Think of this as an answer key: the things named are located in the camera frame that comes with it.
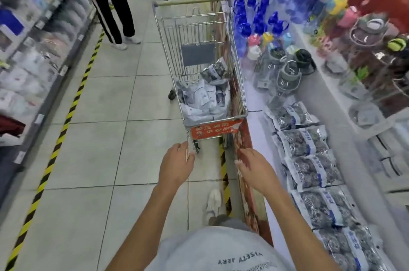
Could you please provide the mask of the row of grey scourer packets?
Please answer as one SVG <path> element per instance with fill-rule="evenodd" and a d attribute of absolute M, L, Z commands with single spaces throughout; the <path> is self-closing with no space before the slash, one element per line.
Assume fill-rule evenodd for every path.
<path fill-rule="evenodd" d="M 264 113 L 294 205 L 341 271 L 397 271 L 345 184 L 325 125 L 300 101 L 268 103 Z"/>

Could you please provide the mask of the person's left hand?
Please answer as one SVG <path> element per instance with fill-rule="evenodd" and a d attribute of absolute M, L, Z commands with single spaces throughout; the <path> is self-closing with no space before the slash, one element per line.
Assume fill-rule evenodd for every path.
<path fill-rule="evenodd" d="M 177 190 L 190 176 L 194 162 L 172 162 L 172 146 L 167 150 L 160 165 L 158 184 Z"/>

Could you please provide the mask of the group of large clear jugs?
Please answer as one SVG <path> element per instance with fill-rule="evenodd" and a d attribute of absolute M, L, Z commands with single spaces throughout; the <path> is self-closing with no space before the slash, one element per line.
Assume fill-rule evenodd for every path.
<path fill-rule="evenodd" d="M 409 109 L 409 34 L 387 35 L 386 13 L 370 13 L 333 35 L 323 70 L 353 100 L 350 119 L 367 129 Z"/>

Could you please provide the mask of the person's right hand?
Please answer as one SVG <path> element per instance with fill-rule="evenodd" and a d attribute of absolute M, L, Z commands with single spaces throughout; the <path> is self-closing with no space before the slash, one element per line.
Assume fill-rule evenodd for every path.
<path fill-rule="evenodd" d="M 252 148 L 241 148 L 238 153 L 238 160 L 248 167 L 248 172 L 240 172 L 240 175 L 252 188 L 267 197 L 281 187 L 273 167 L 261 153 Z"/>

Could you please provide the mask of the person's left forearm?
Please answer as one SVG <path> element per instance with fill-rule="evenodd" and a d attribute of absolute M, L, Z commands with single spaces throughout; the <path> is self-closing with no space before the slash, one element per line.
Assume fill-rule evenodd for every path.
<path fill-rule="evenodd" d="M 144 271 L 157 255 L 171 203 L 184 183 L 158 182 L 139 218 L 105 271 Z"/>

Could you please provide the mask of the person's right forearm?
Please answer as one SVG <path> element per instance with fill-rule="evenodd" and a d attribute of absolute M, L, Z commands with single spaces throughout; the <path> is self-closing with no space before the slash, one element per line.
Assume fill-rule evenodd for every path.
<path fill-rule="evenodd" d="M 282 187 L 259 191 L 273 211 L 297 271 L 341 271 Z"/>

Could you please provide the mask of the group of small pastel bottles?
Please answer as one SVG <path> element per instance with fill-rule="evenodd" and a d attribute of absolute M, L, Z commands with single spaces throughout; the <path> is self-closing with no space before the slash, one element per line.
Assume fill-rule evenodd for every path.
<path fill-rule="evenodd" d="M 252 60 L 258 60 L 263 55 L 280 60 L 289 54 L 289 50 L 284 49 L 278 38 L 271 32 L 254 33 L 249 36 L 247 43 L 248 58 Z"/>

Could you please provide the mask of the tiered display stand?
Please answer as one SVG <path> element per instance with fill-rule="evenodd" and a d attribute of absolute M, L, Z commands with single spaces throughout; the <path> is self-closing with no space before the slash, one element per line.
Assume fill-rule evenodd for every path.
<path fill-rule="evenodd" d="M 402 121 L 384 121 L 360 129 L 348 115 L 338 80 L 323 72 L 323 59 L 313 56 L 317 71 L 304 77 L 296 95 L 329 132 L 340 171 L 364 219 L 376 228 L 387 258 L 398 271 L 409 271 L 409 114 Z M 284 167 L 264 122 L 263 94 L 244 81 L 249 114 L 234 136 L 235 148 L 252 146 L 275 168 L 287 189 Z M 246 222 L 289 262 L 287 244 L 268 203 L 241 181 Z"/>

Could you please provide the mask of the group of blue water bottles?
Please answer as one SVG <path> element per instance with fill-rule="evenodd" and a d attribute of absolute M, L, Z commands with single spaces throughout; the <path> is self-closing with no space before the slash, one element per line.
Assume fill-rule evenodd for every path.
<path fill-rule="evenodd" d="M 335 0 L 230 0 L 230 3 L 238 35 L 271 32 L 285 45 L 290 44 L 289 27 L 299 25 L 310 37 L 310 44 L 320 47 L 328 39 L 324 21 Z"/>

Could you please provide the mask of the person's grey shirt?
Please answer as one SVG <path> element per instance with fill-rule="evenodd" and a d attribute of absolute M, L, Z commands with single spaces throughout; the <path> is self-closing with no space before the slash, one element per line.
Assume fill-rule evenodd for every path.
<path fill-rule="evenodd" d="M 207 226 L 163 240 L 144 271 L 296 271 L 254 232 Z"/>

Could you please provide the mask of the person's grey shorts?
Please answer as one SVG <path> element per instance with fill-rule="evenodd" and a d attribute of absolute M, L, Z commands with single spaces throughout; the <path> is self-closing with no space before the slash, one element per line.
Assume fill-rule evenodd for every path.
<path fill-rule="evenodd" d="M 235 217 L 229 217 L 226 214 L 210 217 L 208 220 L 208 225 L 252 232 L 251 228 L 246 223 Z"/>

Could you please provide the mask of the pile of bagged scourers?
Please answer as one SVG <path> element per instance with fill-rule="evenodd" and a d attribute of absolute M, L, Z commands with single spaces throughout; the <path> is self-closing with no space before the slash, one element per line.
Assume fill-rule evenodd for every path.
<path fill-rule="evenodd" d="M 187 84 L 176 81 L 176 91 L 184 124 L 188 127 L 228 117 L 231 89 L 225 77 L 227 63 L 220 57 L 199 72 L 199 80 Z"/>

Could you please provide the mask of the person's white shoe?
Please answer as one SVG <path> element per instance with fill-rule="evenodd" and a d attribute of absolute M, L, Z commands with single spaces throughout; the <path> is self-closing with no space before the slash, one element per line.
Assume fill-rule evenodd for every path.
<path fill-rule="evenodd" d="M 204 224 L 211 226 L 217 219 L 220 208 L 222 207 L 222 194 L 219 189 L 212 189 L 207 198 L 207 204 L 204 212 Z"/>

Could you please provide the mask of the red cart sign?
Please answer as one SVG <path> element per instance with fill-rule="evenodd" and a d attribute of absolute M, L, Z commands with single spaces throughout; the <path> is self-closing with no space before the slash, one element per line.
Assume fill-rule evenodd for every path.
<path fill-rule="evenodd" d="M 189 129 L 193 140 L 212 139 L 223 134 L 237 133 L 243 119 L 232 119 L 193 126 Z"/>

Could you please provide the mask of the group of grey-lidded clear jugs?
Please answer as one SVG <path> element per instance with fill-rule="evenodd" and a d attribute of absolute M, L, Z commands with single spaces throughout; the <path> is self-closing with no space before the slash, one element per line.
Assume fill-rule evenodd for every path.
<path fill-rule="evenodd" d="M 270 44 L 258 60 L 253 87 L 271 97 L 293 94 L 303 76 L 310 75 L 317 67 L 306 49 L 290 45 L 287 49 Z"/>

